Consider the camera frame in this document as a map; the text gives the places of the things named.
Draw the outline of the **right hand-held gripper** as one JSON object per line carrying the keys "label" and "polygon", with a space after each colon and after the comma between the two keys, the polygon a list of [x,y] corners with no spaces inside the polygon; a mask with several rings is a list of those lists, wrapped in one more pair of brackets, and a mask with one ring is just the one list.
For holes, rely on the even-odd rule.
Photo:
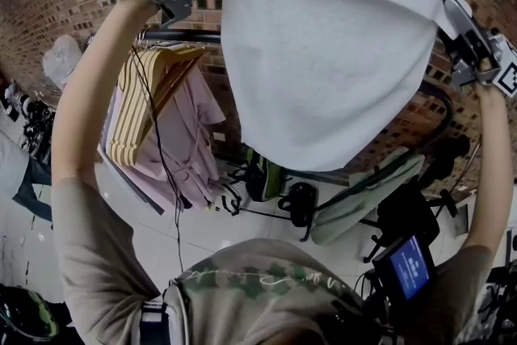
{"label": "right hand-held gripper", "polygon": [[437,34],[452,62],[452,84],[478,83],[495,86],[509,98],[517,98],[517,49],[496,28],[482,31],[458,0],[443,0],[446,16],[459,32],[455,39],[443,29]]}

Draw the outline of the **black clothes rail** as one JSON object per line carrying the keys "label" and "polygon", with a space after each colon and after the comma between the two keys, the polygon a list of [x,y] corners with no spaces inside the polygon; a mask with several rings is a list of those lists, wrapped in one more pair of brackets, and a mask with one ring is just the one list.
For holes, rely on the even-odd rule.
{"label": "black clothes rail", "polygon": [[[205,31],[195,29],[144,29],[137,36],[138,44],[147,44],[149,41],[178,41],[178,42],[192,42],[192,43],[205,43],[205,44],[220,44],[221,43],[221,32],[220,31]],[[305,235],[300,239],[301,242],[306,242],[309,239],[311,226],[313,219],[317,212],[322,211],[332,205],[337,204],[341,200],[344,200],[348,196],[352,196],[364,190],[368,186],[379,183],[382,179],[386,179],[389,175],[394,173],[399,167],[401,167],[409,158],[413,157],[418,149],[425,149],[434,140],[436,140],[448,127],[453,118],[453,106],[449,95],[441,88],[433,85],[432,83],[423,80],[419,92],[426,95],[430,95],[438,99],[445,107],[445,113],[440,124],[427,136],[425,136],[421,143],[416,149],[409,149],[404,154],[400,155],[391,161],[386,167],[381,169],[377,168],[372,175],[364,178],[352,187],[339,192],[336,196],[333,196],[329,201],[314,207],[309,213],[309,221],[306,226]]]}

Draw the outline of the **white towel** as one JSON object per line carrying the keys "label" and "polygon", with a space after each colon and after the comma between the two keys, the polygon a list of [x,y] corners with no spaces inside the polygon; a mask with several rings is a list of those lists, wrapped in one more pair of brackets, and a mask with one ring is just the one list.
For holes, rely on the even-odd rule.
{"label": "white towel", "polygon": [[344,167],[419,88],[443,0],[223,0],[242,140],[291,170]]}

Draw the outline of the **person's right forearm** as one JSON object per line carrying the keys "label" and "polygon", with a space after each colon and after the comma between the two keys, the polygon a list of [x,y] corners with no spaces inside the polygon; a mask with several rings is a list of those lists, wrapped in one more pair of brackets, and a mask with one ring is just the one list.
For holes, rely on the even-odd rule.
{"label": "person's right forearm", "polygon": [[481,168],[464,246],[498,251],[511,212],[514,172],[506,101],[494,86],[475,87],[481,114]]}

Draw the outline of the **person's left forearm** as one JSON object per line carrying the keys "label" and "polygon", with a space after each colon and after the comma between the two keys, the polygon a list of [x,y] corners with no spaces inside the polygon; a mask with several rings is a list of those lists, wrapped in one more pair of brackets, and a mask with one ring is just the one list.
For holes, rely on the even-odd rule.
{"label": "person's left forearm", "polygon": [[95,158],[112,91],[137,35],[157,12],[152,0],[119,0],[83,53],[53,123],[53,188],[67,179],[98,187]]}

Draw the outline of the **row of wooden hangers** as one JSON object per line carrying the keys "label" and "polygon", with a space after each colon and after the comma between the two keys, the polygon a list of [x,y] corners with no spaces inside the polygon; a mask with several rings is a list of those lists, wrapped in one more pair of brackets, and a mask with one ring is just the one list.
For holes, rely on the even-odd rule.
{"label": "row of wooden hangers", "polygon": [[137,164],[157,118],[203,55],[203,47],[184,45],[130,52],[118,78],[121,102],[107,151],[111,160]]}

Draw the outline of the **white plastic bag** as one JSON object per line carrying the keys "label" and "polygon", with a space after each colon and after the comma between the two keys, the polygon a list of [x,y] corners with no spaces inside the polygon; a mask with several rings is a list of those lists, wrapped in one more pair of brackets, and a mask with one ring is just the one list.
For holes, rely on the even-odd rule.
{"label": "white plastic bag", "polygon": [[81,57],[82,50],[78,42],[72,36],[60,36],[43,56],[44,73],[60,90],[63,90]]}

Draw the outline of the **pink garments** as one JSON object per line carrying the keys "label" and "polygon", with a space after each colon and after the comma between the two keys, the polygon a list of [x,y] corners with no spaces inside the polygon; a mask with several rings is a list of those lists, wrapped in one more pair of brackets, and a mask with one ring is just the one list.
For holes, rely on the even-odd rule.
{"label": "pink garments", "polygon": [[196,208],[215,200],[211,183],[219,179],[208,126],[225,115],[195,65],[158,117],[158,131],[144,140],[134,166],[119,166],[107,154],[116,126],[122,91],[115,88],[104,123],[98,152],[124,190],[156,212],[173,212],[176,195],[166,177],[169,169],[179,194]]}

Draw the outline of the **large black bag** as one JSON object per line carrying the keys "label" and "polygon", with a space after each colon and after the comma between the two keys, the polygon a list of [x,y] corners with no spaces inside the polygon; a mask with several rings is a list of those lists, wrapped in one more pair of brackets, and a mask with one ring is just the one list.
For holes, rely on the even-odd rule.
{"label": "large black bag", "polygon": [[411,235],[430,246],[439,235],[437,219],[415,180],[402,184],[378,205],[376,223],[381,236],[374,251]]}

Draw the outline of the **pale green cloth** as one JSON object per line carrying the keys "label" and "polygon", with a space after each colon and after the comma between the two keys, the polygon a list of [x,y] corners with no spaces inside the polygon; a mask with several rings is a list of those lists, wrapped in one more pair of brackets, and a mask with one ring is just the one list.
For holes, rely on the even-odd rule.
{"label": "pale green cloth", "polygon": [[409,156],[398,168],[375,183],[370,183],[357,192],[333,201],[317,213],[310,232],[312,241],[320,246],[329,245],[358,224],[381,201],[390,196],[403,183],[417,175],[424,164],[422,154]]}

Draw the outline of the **black and green backpack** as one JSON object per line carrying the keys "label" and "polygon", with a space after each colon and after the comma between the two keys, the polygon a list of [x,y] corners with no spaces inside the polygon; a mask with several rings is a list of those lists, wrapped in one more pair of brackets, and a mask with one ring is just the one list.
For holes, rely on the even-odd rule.
{"label": "black and green backpack", "polygon": [[286,171],[254,149],[246,152],[245,187],[255,202],[265,202],[281,195],[286,183]]}

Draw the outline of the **black pouch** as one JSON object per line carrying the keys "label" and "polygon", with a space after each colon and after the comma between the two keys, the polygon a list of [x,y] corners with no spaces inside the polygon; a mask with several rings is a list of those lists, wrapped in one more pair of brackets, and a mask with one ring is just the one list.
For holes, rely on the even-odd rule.
{"label": "black pouch", "polygon": [[306,227],[312,222],[317,207],[317,189],[309,183],[294,183],[288,194],[279,198],[277,207],[289,213],[295,227]]}

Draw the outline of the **pile of shoes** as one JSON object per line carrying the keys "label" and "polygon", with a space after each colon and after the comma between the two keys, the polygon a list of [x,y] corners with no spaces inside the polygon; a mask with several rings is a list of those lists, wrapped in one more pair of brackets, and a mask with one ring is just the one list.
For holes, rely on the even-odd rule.
{"label": "pile of shoes", "polygon": [[19,117],[24,120],[21,148],[43,164],[50,165],[55,111],[23,92],[15,80],[0,92],[0,102],[11,120],[17,121]]}

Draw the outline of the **chest-mounted screen device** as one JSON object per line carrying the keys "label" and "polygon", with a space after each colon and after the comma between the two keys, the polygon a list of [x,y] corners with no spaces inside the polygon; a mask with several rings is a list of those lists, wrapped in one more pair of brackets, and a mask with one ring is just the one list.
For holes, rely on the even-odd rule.
{"label": "chest-mounted screen device", "polygon": [[396,240],[372,264],[390,304],[398,308],[419,297],[436,279],[429,247],[416,234]]}

